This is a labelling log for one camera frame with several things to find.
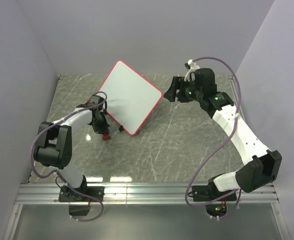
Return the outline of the red whiteboard eraser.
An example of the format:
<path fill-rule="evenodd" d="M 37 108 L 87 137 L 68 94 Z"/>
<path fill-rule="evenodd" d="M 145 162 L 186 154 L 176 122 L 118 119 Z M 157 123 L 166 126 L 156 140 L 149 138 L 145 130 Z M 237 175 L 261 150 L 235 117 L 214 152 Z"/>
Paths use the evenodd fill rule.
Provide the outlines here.
<path fill-rule="evenodd" d="M 109 140 L 110 138 L 111 138 L 111 136 L 110 136 L 109 133 L 104 133 L 104 134 L 102 135 L 102 139 L 103 139 L 104 141 Z"/>

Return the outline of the pink framed whiteboard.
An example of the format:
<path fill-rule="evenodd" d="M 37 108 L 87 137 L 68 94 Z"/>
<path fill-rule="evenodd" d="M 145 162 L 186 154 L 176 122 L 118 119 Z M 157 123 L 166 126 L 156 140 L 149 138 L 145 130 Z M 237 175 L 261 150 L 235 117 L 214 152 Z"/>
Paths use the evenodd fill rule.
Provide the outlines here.
<path fill-rule="evenodd" d="M 138 133 L 163 98 L 163 92 L 126 62 L 118 60 L 99 88 L 106 112 L 130 135 Z"/>

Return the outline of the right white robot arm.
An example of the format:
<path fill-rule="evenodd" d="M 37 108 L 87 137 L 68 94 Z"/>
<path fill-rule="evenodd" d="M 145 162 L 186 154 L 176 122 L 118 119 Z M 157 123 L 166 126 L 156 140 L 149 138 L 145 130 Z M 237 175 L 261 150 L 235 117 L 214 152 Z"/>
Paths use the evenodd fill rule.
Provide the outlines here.
<path fill-rule="evenodd" d="M 189 75 L 194 79 L 174 76 L 164 98 L 169 102 L 198 102 L 201 109 L 231 137 L 243 163 L 237 171 L 210 178 L 208 184 L 198 190 L 198 196 L 202 201 L 219 200 L 233 190 L 250 193 L 272 183 L 282 162 L 279 151 L 271 151 L 264 145 L 239 115 L 230 96 L 217 90 L 212 69 L 199 68 Z"/>

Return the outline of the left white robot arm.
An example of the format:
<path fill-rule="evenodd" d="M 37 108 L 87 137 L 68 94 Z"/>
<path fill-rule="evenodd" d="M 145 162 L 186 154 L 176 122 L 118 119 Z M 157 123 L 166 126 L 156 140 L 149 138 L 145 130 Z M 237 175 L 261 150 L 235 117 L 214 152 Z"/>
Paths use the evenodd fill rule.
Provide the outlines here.
<path fill-rule="evenodd" d="M 107 106 L 106 93 L 93 94 L 86 103 L 79 104 L 61 119 L 42 122 L 31 145 L 30 158 L 35 175 L 45 179 L 56 173 L 76 201 L 87 198 L 88 186 L 86 177 L 72 163 L 73 134 L 85 126 L 91 126 L 104 141 L 108 140 L 110 125 L 105 116 Z"/>

